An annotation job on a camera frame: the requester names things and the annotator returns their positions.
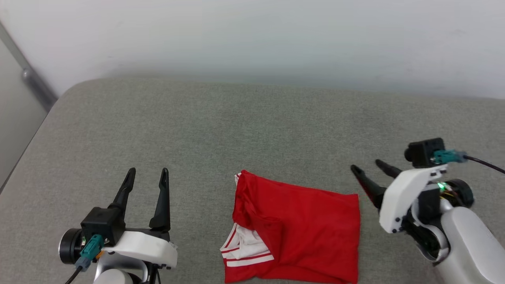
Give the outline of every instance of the gray cushion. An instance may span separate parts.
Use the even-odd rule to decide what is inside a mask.
[[[360,283],[435,283],[405,234],[387,234],[349,170],[387,185],[374,160],[408,169],[407,144],[442,137],[448,148],[505,165],[505,101],[409,97],[288,86],[101,79],[56,103],[0,195],[0,282],[63,283],[63,233],[107,206],[136,167],[126,222],[147,227],[163,167],[170,171],[177,268],[163,283],[222,283],[219,248],[232,226],[233,175],[359,193]],[[476,163],[447,178],[473,186],[475,212],[505,243],[503,176]],[[75,283],[92,283],[94,267]],[[253,279],[253,282],[287,283]]]

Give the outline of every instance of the white stripe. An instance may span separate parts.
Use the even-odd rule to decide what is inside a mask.
[[[227,252],[227,253],[222,253],[223,255],[223,258],[226,258],[226,259],[237,259],[232,253],[233,252],[236,252],[236,251],[231,251],[231,252]],[[253,254],[253,255],[248,255],[248,256],[244,256],[244,257],[255,257],[255,256],[258,256],[258,255],[262,255],[262,254],[269,254],[270,251],[267,250],[265,252],[259,252],[257,254]]]
[[[271,261],[271,260],[274,260],[274,256],[273,255],[266,255],[266,256],[253,258],[253,259],[227,261],[226,266],[228,266],[228,267],[247,266],[247,265],[267,262],[267,261]]]
[[[233,228],[231,229],[231,232],[230,234],[228,235],[228,238],[226,239],[226,241],[224,242],[224,245],[220,248],[221,251],[227,251],[227,250],[230,250],[230,249],[234,249],[234,248],[226,248],[225,246],[228,244],[228,242],[230,241],[230,238],[231,236],[233,235],[233,232],[235,232],[235,229],[237,228],[237,223],[233,223]]]

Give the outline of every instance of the teal connector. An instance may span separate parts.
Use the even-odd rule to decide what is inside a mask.
[[[81,267],[81,271],[85,272],[91,265],[93,259],[100,253],[100,251],[102,251],[104,245],[104,238],[102,238],[101,235],[93,235],[91,239],[86,243],[86,246],[84,246],[84,249],[81,251],[81,257],[79,257],[75,263],[75,268],[77,269]]]
[[[435,164],[447,164],[450,162],[464,163],[466,152],[459,152],[456,150],[438,150],[433,153],[432,162]]]

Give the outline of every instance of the red t-shirt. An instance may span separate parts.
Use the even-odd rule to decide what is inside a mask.
[[[225,283],[254,276],[358,282],[358,195],[290,185],[245,170],[236,181],[235,224],[221,248]]]

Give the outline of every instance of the black cable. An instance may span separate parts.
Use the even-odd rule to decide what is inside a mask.
[[[495,166],[493,164],[489,164],[486,161],[482,161],[481,159],[477,159],[477,158],[470,157],[470,156],[467,156],[467,155],[463,155],[463,158],[465,158],[467,160],[470,160],[470,161],[477,162],[477,163],[482,164],[484,166],[490,167],[491,169],[497,170],[497,171],[499,171],[502,174],[505,174],[505,170],[504,169],[499,168],[499,167],[497,167],[497,166]]]
[[[77,274],[79,274],[79,272],[81,272],[81,270],[82,270],[82,266],[79,266],[79,267],[75,270],[74,274],[72,274],[72,276],[70,276],[70,278],[67,280],[67,282],[65,282],[65,284],[70,284],[70,283],[72,283],[72,281],[75,279],[75,277],[77,277]]]
[[[156,269],[156,276],[158,277],[158,284],[161,284],[160,271]]]

